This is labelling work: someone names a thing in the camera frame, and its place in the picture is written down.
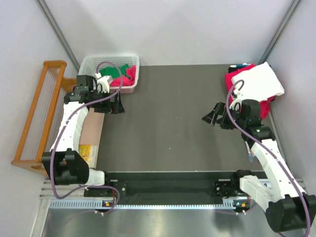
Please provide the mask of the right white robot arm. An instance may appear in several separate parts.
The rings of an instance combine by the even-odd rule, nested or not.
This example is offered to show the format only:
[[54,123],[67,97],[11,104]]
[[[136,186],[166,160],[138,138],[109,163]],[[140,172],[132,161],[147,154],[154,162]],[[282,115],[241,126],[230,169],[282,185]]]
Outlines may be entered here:
[[238,102],[229,109],[225,103],[218,102],[202,120],[211,126],[219,124],[222,129],[240,130],[271,186],[266,187],[249,170],[238,170],[232,175],[231,191],[253,198],[274,232],[305,228],[308,235],[316,215],[316,197],[308,195],[290,173],[272,130],[262,125],[260,112],[259,102],[252,99]]

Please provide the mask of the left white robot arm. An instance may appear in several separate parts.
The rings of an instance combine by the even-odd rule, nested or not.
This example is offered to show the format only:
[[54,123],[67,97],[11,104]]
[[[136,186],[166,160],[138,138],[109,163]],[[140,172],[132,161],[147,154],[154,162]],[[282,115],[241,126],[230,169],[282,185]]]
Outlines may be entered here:
[[106,173],[90,168],[79,154],[83,123],[90,109],[96,113],[121,114],[125,110],[120,93],[110,93],[111,76],[79,75],[77,84],[64,96],[63,118],[55,142],[42,155],[42,164],[55,185],[95,186],[96,192],[108,195],[112,184]]

